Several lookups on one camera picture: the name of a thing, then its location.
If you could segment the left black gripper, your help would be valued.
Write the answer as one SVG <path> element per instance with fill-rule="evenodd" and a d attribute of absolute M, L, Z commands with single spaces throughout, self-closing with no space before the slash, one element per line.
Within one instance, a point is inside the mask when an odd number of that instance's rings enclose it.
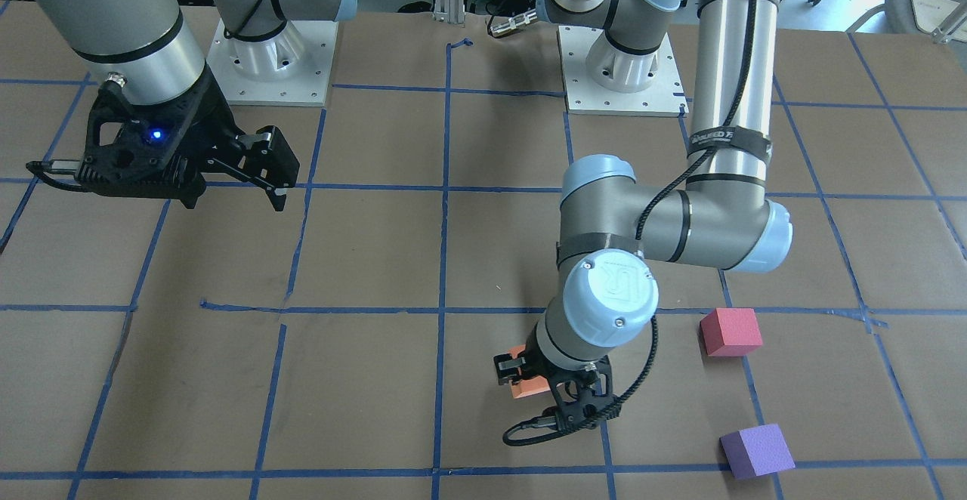
<path fill-rule="evenodd" d="M 611 347 L 584 341 L 567 327 L 536 326 L 529 333 L 521 354 L 494 356 L 497 384 L 517 385 L 537 375 L 548 382 L 556 372 L 593 372 L 600 363 L 610 366 L 611 350 Z"/>

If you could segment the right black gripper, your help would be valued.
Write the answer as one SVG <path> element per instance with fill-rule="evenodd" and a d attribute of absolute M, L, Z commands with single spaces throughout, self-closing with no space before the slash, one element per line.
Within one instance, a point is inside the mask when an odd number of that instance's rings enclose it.
<path fill-rule="evenodd" d="M 110 80 L 99 87 L 88 117 L 84 183 L 136 184 L 182 165 L 178 201 L 189 210 L 206 190 L 196 169 L 263 188 L 273 210 L 284 210 L 299 159 L 275 125 L 243 134 L 210 66 L 173 100 L 135 105 L 125 91 Z"/>

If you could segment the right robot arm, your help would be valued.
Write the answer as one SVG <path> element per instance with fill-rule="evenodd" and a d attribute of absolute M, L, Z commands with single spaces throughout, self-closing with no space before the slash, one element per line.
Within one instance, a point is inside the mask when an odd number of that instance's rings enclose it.
<path fill-rule="evenodd" d="M 196 206 L 205 174 L 222 173 L 286 207 L 300 163 L 279 128 L 251 133 L 231 102 L 319 105 L 335 31 L 358 0 L 213 0 L 222 31 L 204 54 L 177 0 L 36 0 L 100 81 L 77 160 L 28 162 L 70 193 Z"/>

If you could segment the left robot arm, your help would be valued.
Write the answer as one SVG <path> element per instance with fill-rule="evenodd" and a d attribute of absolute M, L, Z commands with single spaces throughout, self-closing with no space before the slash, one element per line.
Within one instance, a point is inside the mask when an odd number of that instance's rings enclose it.
<path fill-rule="evenodd" d="M 498 383 L 594 383 L 611 350 L 655 323 L 648 261 L 769 272 L 793 225 L 767 199 L 771 78 L 780 0 L 697 0 L 697 80 L 681 182 L 640 183 L 618 156 L 567 167 L 558 291 L 517 354 L 495 356 Z"/>

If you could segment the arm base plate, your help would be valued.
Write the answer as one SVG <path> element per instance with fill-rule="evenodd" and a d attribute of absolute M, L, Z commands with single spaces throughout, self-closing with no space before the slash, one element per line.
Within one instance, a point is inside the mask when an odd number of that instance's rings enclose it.
<path fill-rule="evenodd" d="M 558 28 L 567 110 L 571 114 L 678 117 L 686 94 L 668 36 L 657 51 L 617 50 L 601 29 Z"/>
<path fill-rule="evenodd" d="M 207 62 L 232 106 L 324 107 L 339 24 L 290 21 L 275 38 L 224 37 L 218 22 Z"/>

